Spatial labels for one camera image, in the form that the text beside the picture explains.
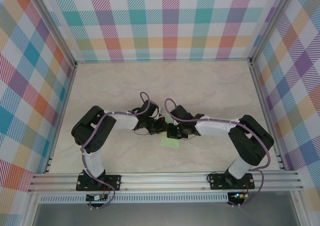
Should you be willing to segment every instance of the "colorful plaid backdrop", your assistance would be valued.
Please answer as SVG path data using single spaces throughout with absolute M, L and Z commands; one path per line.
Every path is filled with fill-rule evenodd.
M 320 0 L 292 0 L 255 65 L 309 216 L 320 222 Z
M 109 61 L 247 58 L 274 0 L 43 1 L 77 59 Z
M 274 0 L 273 4 L 272 4 L 272 7 L 267 15 L 267 17 L 265 18 L 264 22 L 263 22 L 263 25 L 259 31 L 259 34 L 258 36 L 256 37 L 255 41 L 254 41 L 254 44 L 253 44 L 253 47 L 251 48 L 251 51 L 248 55 L 248 58 L 251 58 L 258 46 L 258 43 L 260 42 L 260 39 L 261 37 L 264 35 L 266 29 L 268 28 L 269 26 L 269 23 L 270 23 L 270 20 L 271 18 L 273 17 L 275 11 L 276 11 L 276 8 L 278 7 L 279 3 L 280 3 L 281 0 Z
M 21 219 L 72 68 L 30 0 L 0 0 L 0 226 Z

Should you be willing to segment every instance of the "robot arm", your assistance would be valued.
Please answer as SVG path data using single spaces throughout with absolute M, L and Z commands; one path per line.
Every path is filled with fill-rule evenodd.
M 182 139 L 188 138 L 188 135 L 217 135 L 231 139 L 239 156 L 225 172 L 225 180 L 229 185 L 234 185 L 237 180 L 242 179 L 253 166 L 258 166 L 266 155 L 256 138 L 250 136 L 248 131 L 236 124 L 209 121 L 210 117 L 204 114 L 197 114 L 193 117 L 181 105 L 175 107 L 170 113 L 182 120 L 197 119 L 198 121 L 174 120 L 174 123 L 168 125 L 168 138 Z M 273 146 L 274 140 L 271 135 L 252 116 L 244 115 L 242 118 L 229 121 L 240 123 L 252 130 L 261 139 L 267 150 Z
M 94 137 L 84 148 L 85 151 L 83 152 L 87 170 L 91 172 L 95 178 L 105 174 L 101 160 L 101 147 L 104 145 L 111 130 L 127 129 L 135 131 L 146 128 L 150 135 L 159 134 L 167 130 L 165 118 L 160 117 L 160 109 L 152 101 L 145 113 L 138 116 L 132 115 L 134 112 L 143 112 L 147 106 L 148 100 L 143 103 L 142 107 L 128 111 L 127 114 L 112 113 L 103 119 Z M 93 106 L 73 127 L 71 135 L 74 137 L 75 142 L 78 145 L 84 145 L 93 133 L 101 117 L 107 113 L 109 113 L 109 111 L 104 111 L 99 106 Z

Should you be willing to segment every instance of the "black mounting bracket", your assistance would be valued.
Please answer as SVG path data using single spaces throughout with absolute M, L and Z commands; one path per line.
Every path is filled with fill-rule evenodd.
M 106 171 L 104 171 L 97 179 L 111 185 L 115 191 L 120 190 L 121 175 L 114 175 L 114 174 L 106 175 Z M 109 191 L 107 186 L 94 180 L 84 170 L 78 176 L 75 190 L 76 191 L 106 191 L 106 192 Z
M 210 173 L 207 180 L 210 183 L 211 190 L 253 190 L 255 188 L 251 173 L 246 173 L 241 179 L 235 180 L 233 184 L 226 181 L 225 173 Z

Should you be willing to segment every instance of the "aluminum frame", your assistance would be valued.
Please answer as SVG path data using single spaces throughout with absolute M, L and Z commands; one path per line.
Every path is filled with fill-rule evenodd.
M 259 172 L 251 172 L 257 191 L 261 185 L 262 176 Z M 207 182 L 210 172 L 170 172 L 170 173 L 110 173 L 121 175 L 121 187 L 117 194 L 126 193 L 200 193 L 200 192 L 237 192 L 234 189 L 211 190 Z M 262 191 L 299 191 L 303 189 L 296 171 L 270 170 L 264 171 L 264 185 Z M 87 194 L 76 191 L 78 173 L 67 174 L 35 174 L 29 193 L 31 194 Z M 102 191 L 91 191 L 99 194 Z
M 54 153 L 55 153 L 55 149 L 56 149 L 56 146 L 57 146 L 59 133 L 60 133 L 61 126 L 62 126 L 64 117 L 65 117 L 65 113 L 66 113 L 66 110 L 67 110 L 67 105 L 68 105 L 69 97 L 70 97 L 70 94 L 71 94 L 72 86 L 73 86 L 74 81 L 75 81 L 76 73 L 77 73 L 77 68 L 75 67 L 71 71 L 71 77 L 70 77 L 69 86 L 68 86 L 68 89 L 66 91 L 65 98 L 64 98 L 64 101 L 63 101 L 63 105 L 62 105 L 62 109 L 61 109 L 61 113 L 60 113 L 59 119 L 58 119 L 57 124 L 56 124 L 56 130 L 54 132 L 54 136 L 53 136 L 53 139 L 52 139 L 51 147 L 49 149 L 49 154 L 44 159 L 46 164 L 43 165 L 43 168 L 41 170 L 43 173 L 47 173 L 47 167 L 48 167 L 49 161 L 52 159 L 52 157 L 54 156 Z
M 256 48 L 252 54 L 251 59 L 253 61 L 253 64 L 257 61 L 257 59 L 259 58 L 259 56 L 261 55 L 261 53 L 265 49 L 272 33 L 274 32 L 275 28 L 279 24 L 279 22 L 280 22 L 282 16 L 284 15 L 290 1 L 291 0 L 281 0 L 279 2 L 278 6 L 276 7 L 275 12 L 273 13 L 273 16 L 272 16 L 269 24 L 267 25 L 265 32 L 263 33 L 260 41 L 258 42 L 258 45 L 256 46 Z
M 250 60 L 248 60 L 248 66 L 249 66 L 249 69 L 251 72 L 252 80 L 254 83 L 254 87 L 255 87 L 258 99 L 260 101 L 260 105 L 261 105 L 262 113 L 263 113 L 263 116 L 264 116 L 264 119 L 266 122 L 266 126 L 268 128 L 269 133 L 271 134 L 271 136 L 274 139 L 273 148 L 275 150 L 275 155 L 278 159 L 278 164 L 279 164 L 280 168 L 282 165 L 282 168 L 284 170 L 289 170 L 287 160 L 284 157 L 285 154 L 284 154 L 282 148 L 280 147 L 279 139 L 277 137 L 275 127 L 272 123 L 272 117 L 271 117 L 270 111 L 268 110 L 268 107 L 267 107 L 268 104 L 267 104 L 266 98 L 264 97 L 264 94 L 262 91 L 262 85 L 260 84 L 260 81 L 258 79 L 258 74 L 257 74 L 256 68 L 253 65 L 253 62 Z M 290 193 L 291 193 L 293 205 L 294 205 L 294 208 L 295 208 L 295 211 L 298 216 L 300 224 L 303 226 L 311 226 L 311 223 L 308 218 L 307 211 L 306 211 L 305 203 L 304 203 L 304 197 L 302 196 L 301 192 L 300 191 L 291 191 Z
M 63 38 L 62 34 L 60 33 L 54 19 L 52 18 L 50 12 L 48 11 L 47 7 L 45 6 L 45 3 L 43 0 L 31 0 L 38 10 L 41 18 L 45 22 L 46 26 L 48 27 L 49 31 L 51 32 L 53 38 L 59 45 L 62 53 L 64 54 L 66 60 L 69 64 L 71 64 L 74 68 L 77 66 L 77 61 L 72 55 L 65 39 Z

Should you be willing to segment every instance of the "purple cable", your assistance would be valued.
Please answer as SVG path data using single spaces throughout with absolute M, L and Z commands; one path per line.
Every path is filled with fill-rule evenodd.
M 258 142 L 259 144 L 262 146 L 262 148 L 264 149 L 265 151 L 265 154 L 266 154 L 266 157 L 267 157 L 267 163 L 266 165 L 264 166 L 260 166 L 260 167 L 256 167 L 254 169 L 250 169 L 249 171 L 251 172 L 260 172 L 261 173 L 261 185 L 259 187 L 259 189 L 257 190 L 256 194 L 251 198 L 251 200 L 245 202 L 244 204 L 242 205 L 246 205 L 248 204 L 249 202 L 251 202 L 261 191 L 263 185 L 264 185 L 264 182 L 265 182 L 265 176 L 263 174 L 263 172 L 261 171 L 262 169 L 265 169 L 267 168 L 270 163 L 271 163 L 271 157 L 270 157 L 270 153 L 266 147 L 266 145 L 264 144 L 264 142 L 262 142 L 262 140 L 251 130 L 249 129 L 247 126 L 245 126 L 244 124 L 242 123 L 239 123 L 239 122 L 236 122 L 236 121 L 231 121 L 231 120 L 226 120 L 226 119 L 219 119 L 219 118 L 203 118 L 203 119 L 181 119 L 181 118 L 178 118 L 178 117 L 175 117 L 174 115 L 172 115 L 172 113 L 168 110 L 168 107 L 167 107 L 167 102 L 168 101 L 171 101 L 173 104 L 174 104 L 174 107 L 177 107 L 177 104 L 175 103 L 175 101 L 171 98 L 167 98 L 165 101 L 164 101 L 164 108 L 165 110 L 167 111 L 167 113 L 175 120 L 178 120 L 180 122 L 198 122 L 198 121 L 214 121 L 214 122 L 220 122 L 220 123 L 228 123 L 228 124 L 233 124 L 233 125 L 237 125 L 243 129 L 245 129 L 246 131 L 248 131 Z
M 91 210 L 92 210 L 92 209 L 94 209 L 94 210 L 102 209 L 102 208 L 106 207 L 107 205 L 109 205 L 109 204 L 111 203 L 111 201 L 114 200 L 114 198 L 115 198 L 115 196 L 116 196 L 116 190 L 115 190 L 115 188 L 112 187 L 110 184 L 108 184 L 108 183 L 106 183 L 106 182 L 103 182 L 103 181 L 99 180 L 98 178 L 96 178 L 96 177 L 89 171 L 88 165 L 87 165 L 87 162 L 86 162 L 86 158 L 85 158 L 85 147 L 86 147 L 86 146 L 90 143 L 90 141 L 94 138 L 94 136 L 95 136 L 98 128 L 100 127 L 102 121 L 103 121 L 103 120 L 105 119 L 105 117 L 107 117 L 108 115 L 113 115 L 113 114 L 115 114 L 115 115 L 138 116 L 138 115 L 144 114 L 144 113 L 149 109 L 149 107 L 150 107 L 150 97 L 149 97 L 149 95 L 148 95 L 146 92 L 140 92 L 140 98 L 142 99 L 143 102 L 145 102 L 145 100 L 144 100 L 144 98 L 142 97 L 142 94 L 146 95 L 147 100 L 148 100 L 148 105 L 147 105 L 147 107 L 145 108 L 145 110 L 143 110 L 142 112 L 139 112 L 139 113 L 130 113 L 130 112 L 107 112 L 106 114 L 104 114 L 104 115 L 100 118 L 100 120 L 99 120 L 99 122 L 97 123 L 95 129 L 93 130 L 91 136 L 88 138 L 88 140 L 87 140 L 87 141 L 83 144 L 83 146 L 80 148 L 80 151 L 81 151 L 81 154 L 82 154 L 82 162 L 83 162 L 84 168 L 86 169 L 86 173 L 87 173 L 91 178 L 93 178 L 95 181 L 97 181 L 97 182 L 99 182 L 99 183 L 101 183 L 101 184 L 109 187 L 109 188 L 112 189 L 112 191 L 113 191 L 113 195 L 112 195 L 111 199 L 110 199 L 108 202 L 104 203 L 104 204 L 103 204 L 102 206 L 100 206 L 100 207 L 93 207 L 93 206 L 91 205 L 91 202 L 89 202 L 89 206 L 91 207 L 91 208 L 90 208 Z

